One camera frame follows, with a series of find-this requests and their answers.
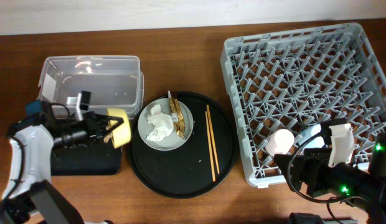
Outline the yellow bowl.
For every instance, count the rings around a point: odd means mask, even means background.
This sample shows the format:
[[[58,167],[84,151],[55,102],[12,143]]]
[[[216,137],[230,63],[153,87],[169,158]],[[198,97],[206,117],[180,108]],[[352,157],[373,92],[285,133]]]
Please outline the yellow bowl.
[[[123,120],[123,123],[111,132],[111,141],[114,148],[116,149],[129,143],[131,141],[131,128],[126,111],[121,108],[108,108],[107,115]]]

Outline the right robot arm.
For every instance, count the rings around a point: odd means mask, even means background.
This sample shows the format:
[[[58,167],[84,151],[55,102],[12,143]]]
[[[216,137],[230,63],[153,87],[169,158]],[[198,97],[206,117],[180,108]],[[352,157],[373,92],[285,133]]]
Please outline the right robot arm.
[[[365,211],[369,223],[386,223],[386,133],[376,137],[367,172],[344,162],[329,167],[330,155],[330,148],[319,148],[300,156],[276,154],[274,161],[300,197],[326,206],[345,203]]]

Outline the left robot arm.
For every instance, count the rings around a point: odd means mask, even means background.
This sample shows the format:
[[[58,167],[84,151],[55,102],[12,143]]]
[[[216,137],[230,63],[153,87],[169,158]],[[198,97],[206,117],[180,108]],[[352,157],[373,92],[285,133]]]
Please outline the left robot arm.
[[[11,171],[0,201],[0,223],[25,223],[39,213],[44,223],[84,223],[77,209],[52,185],[51,154],[60,148],[88,146],[100,140],[120,147],[130,133],[126,111],[109,108],[106,115],[89,111],[60,124],[53,103],[35,100],[25,119],[7,132],[12,147]]]

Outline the gold snack wrapper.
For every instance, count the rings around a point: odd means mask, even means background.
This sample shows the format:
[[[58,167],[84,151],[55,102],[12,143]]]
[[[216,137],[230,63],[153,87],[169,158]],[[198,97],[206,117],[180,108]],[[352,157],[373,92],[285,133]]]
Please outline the gold snack wrapper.
[[[167,96],[169,99],[169,107],[171,110],[171,119],[174,123],[174,129],[176,130],[176,134],[181,138],[185,139],[185,129],[186,124],[184,121],[184,116],[182,114],[181,106],[179,104],[179,101],[171,95],[171,92],[167,92]]]

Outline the blue cup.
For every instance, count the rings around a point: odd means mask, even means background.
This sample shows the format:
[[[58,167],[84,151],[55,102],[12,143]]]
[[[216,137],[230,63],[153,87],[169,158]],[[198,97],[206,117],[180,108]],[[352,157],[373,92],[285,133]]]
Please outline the blue cup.
[[[315,134],[319,133],[321,131],[321,125],[316,124],[313,126],[310,126],[306,128],[305,130],[300,132],[300,135],[302,138],[298,141],[298,146],[302,145],[304,142],[306,142],[309,138],[314,136]],[[323,138],[320,136],[311,142],[309,142],[304,148],[322,148],[325,145]]]

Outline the black object bottom edge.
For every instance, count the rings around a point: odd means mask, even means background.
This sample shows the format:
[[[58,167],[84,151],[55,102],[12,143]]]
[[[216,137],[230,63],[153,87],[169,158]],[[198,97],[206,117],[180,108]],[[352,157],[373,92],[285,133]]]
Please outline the black object bottom edge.
[[[324,224],[319,215],[310,213],[291,213],[288,217],[288,224]]]

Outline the crumpled white napkin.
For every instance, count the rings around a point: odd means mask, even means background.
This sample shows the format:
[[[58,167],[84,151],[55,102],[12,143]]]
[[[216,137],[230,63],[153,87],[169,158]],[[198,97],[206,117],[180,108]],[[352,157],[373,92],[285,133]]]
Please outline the crumpled white napkin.
[[[162,141],[174,130],[171,115],[163,113],[160,104],[156,104],[150,109],[147,120],[149,124],[154,126],[153,130],[146,136],[146,140],[148,141]]]

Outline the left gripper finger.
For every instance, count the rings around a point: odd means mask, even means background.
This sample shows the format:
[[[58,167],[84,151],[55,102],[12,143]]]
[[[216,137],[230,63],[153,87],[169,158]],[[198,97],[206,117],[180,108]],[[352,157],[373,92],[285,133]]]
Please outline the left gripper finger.
[[[107,133],[103,137],[103,142],[107,143],[109,140],[112,140],[113,143],[120,143],[122,141],[122,124],[120,126],[110,128],[109,126],[105,128]]]
[[[96,114],[96,120],[98,121],[99,127],[106,128],[106,127],[118,127],[121,124],[124,123],[124,119],[119,116],[108,116],[103,114]]]

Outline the wooden chopstick right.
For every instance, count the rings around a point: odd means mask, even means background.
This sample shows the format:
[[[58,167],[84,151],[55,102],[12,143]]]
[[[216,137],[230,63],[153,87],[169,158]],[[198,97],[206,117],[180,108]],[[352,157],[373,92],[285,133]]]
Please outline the wooden chopstick right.
[[[219,160],[218,160],[218,155],[217,155],[217,148],[216,148],[216,144],[215,144],[215,135],[214,135],[214,130],[213,130],[213,126],[212,126],[212,119],[211,119],[211,113],[210,113],[209,105],[206,106],[206,110],[207,110],[207,117],[208,117],[207,119],[209,122],[209,131],[210,131],[212,149],[213,149],[214,158],[215,158],[215,166],[217,169],[217,173],[220,174]]]

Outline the grey dishwasher rack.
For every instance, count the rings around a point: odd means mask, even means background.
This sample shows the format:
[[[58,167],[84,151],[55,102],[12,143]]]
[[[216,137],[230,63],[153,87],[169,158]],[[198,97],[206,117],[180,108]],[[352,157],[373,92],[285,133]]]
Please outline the grey dishwasher rack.
[[[350,122],[352,160],[368,168],[376,136],[386,133],[386,76],[360,24],[233,37],[220,64],[249,185],[285,182],[265,149],[270,134],[288,129],[300,141],[330,119]]]

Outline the round black tray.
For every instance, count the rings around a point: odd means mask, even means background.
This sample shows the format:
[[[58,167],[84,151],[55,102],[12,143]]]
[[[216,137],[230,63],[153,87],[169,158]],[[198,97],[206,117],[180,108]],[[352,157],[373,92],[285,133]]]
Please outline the round black tray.
[[[218,186],[232,169],[239,150],[231,119],[213,99],[194,92],[177,93],[177,99],[192,112],[194,126],[185,144],[171,151],[159,151],[144,143],[138,120],[132,125],[128,158],[137,178],[152,191],[172,198],[192,198]],[[205,112],[212,121],[217,162],[211,162]]]

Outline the grey plate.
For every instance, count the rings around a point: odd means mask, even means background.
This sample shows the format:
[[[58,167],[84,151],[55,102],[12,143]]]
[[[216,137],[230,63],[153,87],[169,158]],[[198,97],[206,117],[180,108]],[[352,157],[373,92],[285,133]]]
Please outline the grey plate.
[[[181,107],[181,111],[186,125],[185,132],[184,132],[184,139],[180,138],[176,134],[176,132],[173,131],[169,136],[165,137],[162,141],[146,140],[146,136],[154,129],[154,126],[152,124],[149,124],[147,120],[147,116],[151,114],[150,109],[154,105],[160,105],[162,113],[171,114],[171,110],[169,107],[169,99],[161,98],[158,100],[154,100],[150,102],[148,105],[146,105],[141,110],[141,113],[138,117],[138,132],[141,139],[147,146],[159,151],[171,151],[173,149],[177,149],[178,147],[181,147],[190,138],[194,127],[193,115],[190,109],[183,102],[178,100],[178,103]]]

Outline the clear plastic bin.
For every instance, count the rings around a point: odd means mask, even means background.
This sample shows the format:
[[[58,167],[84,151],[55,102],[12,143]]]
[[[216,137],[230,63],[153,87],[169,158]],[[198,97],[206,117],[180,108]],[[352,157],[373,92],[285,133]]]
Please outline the clear plastic bin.
[[[57,116],[67,115],[63,106],[74,113],[78,94],[89,91],[90,111],[122,108],[133,119],[143,104],[144,75],[133,55],[56,56],[45,60],[38,87],[37,99],[57,103]]]

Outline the black rectangular tray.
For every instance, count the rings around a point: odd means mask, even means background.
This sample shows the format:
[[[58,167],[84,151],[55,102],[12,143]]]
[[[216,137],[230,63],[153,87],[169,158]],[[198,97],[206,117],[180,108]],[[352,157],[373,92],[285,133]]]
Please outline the black rectangular tray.
[[[121,166],[122,147],[115,149],[111,141],[97,140],[89,146],[60,148],[51,153],[51,174],[115,175]]]

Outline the pink cup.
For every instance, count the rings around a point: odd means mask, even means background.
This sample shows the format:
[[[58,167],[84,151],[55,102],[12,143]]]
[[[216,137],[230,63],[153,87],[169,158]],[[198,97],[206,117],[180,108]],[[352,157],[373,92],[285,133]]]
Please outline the pink cup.
[[[294,144],[294,135],[287,129],[279,129],[267,137],[265,150],[269,155],[286,154]]]

